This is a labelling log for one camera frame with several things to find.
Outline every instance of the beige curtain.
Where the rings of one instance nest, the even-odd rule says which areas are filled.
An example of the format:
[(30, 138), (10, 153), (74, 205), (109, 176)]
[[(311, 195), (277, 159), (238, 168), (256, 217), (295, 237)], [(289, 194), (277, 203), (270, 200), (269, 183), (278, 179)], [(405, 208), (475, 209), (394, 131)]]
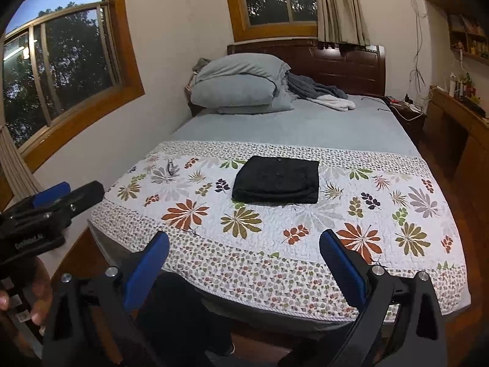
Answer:
[[(0, 38), (0, 51), (3, 51), (4, 39), (5, 35), (2, 35)], [(42, 187), (25, 164), (10, 136), (3, 110), (2, 88), (3, 74), (2, 65), (0, 65), (0, 164), (14, 197), (17, 200), (21, 200), (40, 192)]]
[(318, 40), (370, 45), (359, 0), (317, 0)]

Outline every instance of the pillow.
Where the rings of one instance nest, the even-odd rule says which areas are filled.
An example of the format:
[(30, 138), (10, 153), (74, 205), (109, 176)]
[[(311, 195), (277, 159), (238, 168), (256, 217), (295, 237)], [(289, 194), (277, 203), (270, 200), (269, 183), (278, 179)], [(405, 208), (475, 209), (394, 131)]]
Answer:
[(292, 109), (294, 109), (292, 106), (292, 93), (287, 90), (287, 87), (282, 87), (279, 95), (273, 98), (270, 105), (219, 107), (217, 112), (222, 114), (260, 114)]
[(288, 70), (290, 66), (273, 55), (247, 52), (211, 61), (202, 68), (195, 83), (233, 74), (253, 74), (268, 79), (279, 88)]
[(275, 85), (263, 77), (234, 74), (195, 84), (190, 100), (204, 107), (270, 105), (274, 92)]

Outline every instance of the metal screw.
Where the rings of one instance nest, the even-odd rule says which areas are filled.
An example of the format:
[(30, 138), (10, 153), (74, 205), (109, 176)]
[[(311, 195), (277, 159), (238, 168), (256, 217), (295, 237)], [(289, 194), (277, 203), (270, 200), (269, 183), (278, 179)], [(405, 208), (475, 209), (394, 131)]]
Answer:
[(372, 273), (376, 276), (382, 276), (385, 273), (385, 269), (380, 265), (372, 266)]
[(420, 277), (422, 281), (428, 281), (429, 279), (429, 274), (424, 271), (418, 272), (417, 275)]
[(61, 276), (61, 281), (63, 283), (69, 283), (71, 280), (72, 280), (72, 275), (69, 273), (63, 273), (63, 275)]
[(116, 268), (115, 266), (111, 266), (110, 268), (107, 268), (105, 271), (105, 276), (107, 277), (115, 277), (119, 273), (119, 269)]

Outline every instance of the quilted bedspread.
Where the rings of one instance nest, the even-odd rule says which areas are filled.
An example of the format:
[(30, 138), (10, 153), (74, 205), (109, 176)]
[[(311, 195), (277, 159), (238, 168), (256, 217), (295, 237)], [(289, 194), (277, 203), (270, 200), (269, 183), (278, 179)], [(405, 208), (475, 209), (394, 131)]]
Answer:
[[(233, 201), (236, 173), (253, 155), (318, 160), (318, 203)], [(357, 313), (319, 253), (325, 229), (392, 274), (427, 271), (443, 314), (459, 309), (467, 280), (439, 186), (424, 160), (398, 154), (163, 142), (109, 189), (91, 221), (131, 251), (164, 230), (171, 244), (164, 269), (221, 298), (317, 320), (351, 321)], [(386, 321), (394, 317), (391, 307)]]

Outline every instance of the blue gripper pad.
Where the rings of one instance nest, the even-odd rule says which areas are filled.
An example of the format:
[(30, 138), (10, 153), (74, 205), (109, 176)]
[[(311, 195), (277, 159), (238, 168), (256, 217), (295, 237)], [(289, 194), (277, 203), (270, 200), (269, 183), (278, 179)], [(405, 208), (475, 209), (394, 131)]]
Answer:
[(43, 192), (40, 192), (32, 199), (32, 206), (34, 208), (47, 207), (53, 204), (61, 197), (66, 196), (72, 190), (67, 182), (61, 182), (60, 184), (53, 186)]
[(165, 232), (158, 232), (146, 248), (141, 251), (138, 265), (126, 280), (124, 290), (124, 309), (126, 312), (130, 313), (143, 305), (169, 252), (170, 241)]
[[(358, 252), (347, 250), (331, 229), (321, 234), (319, 251), (348, 305), (361, 311), (367, 301), (367, 285), (355, 264), (368, 267), (367, 263)], [(356, 258), (355, 254), (361, 261), (350, 259)]]

